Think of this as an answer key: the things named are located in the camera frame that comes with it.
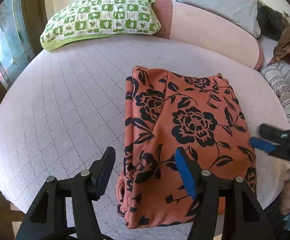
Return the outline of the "person's right hand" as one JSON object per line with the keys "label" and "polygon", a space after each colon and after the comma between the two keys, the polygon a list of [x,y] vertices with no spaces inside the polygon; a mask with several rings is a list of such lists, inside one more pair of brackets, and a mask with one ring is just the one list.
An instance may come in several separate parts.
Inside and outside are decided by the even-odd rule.
{"label": "person's right hand", "polygon": [[290,168],[287,170],[284,178],[284,187],[280,194],[280,211],[283,216],[290,213]]}

